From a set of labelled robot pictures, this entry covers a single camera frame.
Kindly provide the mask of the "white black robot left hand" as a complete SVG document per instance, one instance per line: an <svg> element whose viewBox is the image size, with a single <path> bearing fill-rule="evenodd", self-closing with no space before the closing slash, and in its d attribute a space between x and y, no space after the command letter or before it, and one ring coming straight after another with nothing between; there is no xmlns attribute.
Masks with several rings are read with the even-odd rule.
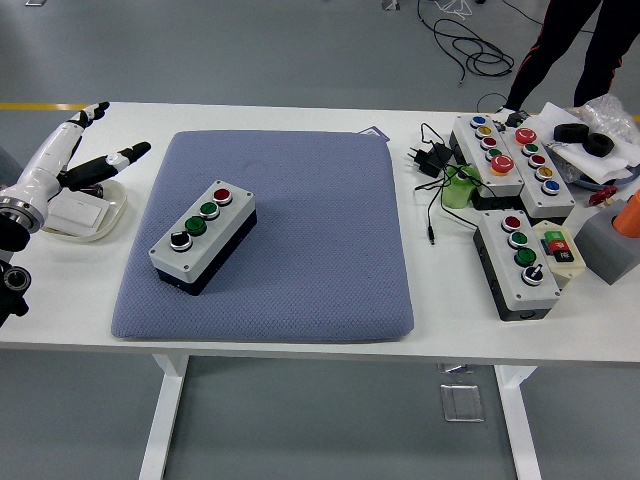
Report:
<svg viewBox="0 0 640 480"><path fill-rule="evenodd" d="M107 102L92 104L59 125L27 164L17 183L1 191L1 215L29 231L42 227L49 202L62 189L81 190L110 179L151 150L147 142L97 157L71 168L85 130L104 117Z"/></svg>

